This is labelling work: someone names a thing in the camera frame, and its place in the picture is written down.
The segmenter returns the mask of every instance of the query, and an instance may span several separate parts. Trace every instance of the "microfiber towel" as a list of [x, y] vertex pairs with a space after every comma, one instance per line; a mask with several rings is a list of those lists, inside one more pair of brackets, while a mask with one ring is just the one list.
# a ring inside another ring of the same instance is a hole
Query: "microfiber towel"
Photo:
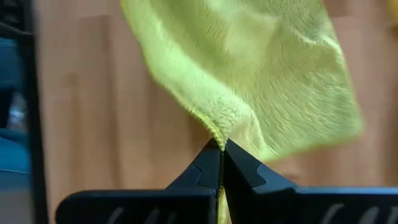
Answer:
[[267, 162], [342, 143], [362, 130], [320, 0], [121, 4], [154, 80], [222, 149], [230, 138]]

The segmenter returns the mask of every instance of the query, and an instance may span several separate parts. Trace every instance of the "wooden surface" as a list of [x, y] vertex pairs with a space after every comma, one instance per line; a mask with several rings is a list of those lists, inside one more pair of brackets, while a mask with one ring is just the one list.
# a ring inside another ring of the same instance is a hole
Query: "wooden surface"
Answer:
[[[303, 185], [398, 184], [398, 51], [383, 0], [327, 1], [367, 129], [271, 164]], [[209, 138], [156, 86], [117, 0], [37, 0], [51, 217], [83, 189], [161, 188]]]

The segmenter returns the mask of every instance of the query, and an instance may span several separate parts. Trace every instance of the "black frame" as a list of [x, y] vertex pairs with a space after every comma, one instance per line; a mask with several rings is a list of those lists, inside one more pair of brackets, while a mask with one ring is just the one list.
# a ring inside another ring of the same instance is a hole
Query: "black frame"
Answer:
[[37, 77], [36, 39], [33, 5], [30, 0], [0, 1], [0, 37], [17, 42], [21, 57], [24, 97], [27, 101], [27, 125], [31, 161], [30, 192], [34, 223], [48, 224], [44, 152], [40, 122], [40, 98]]

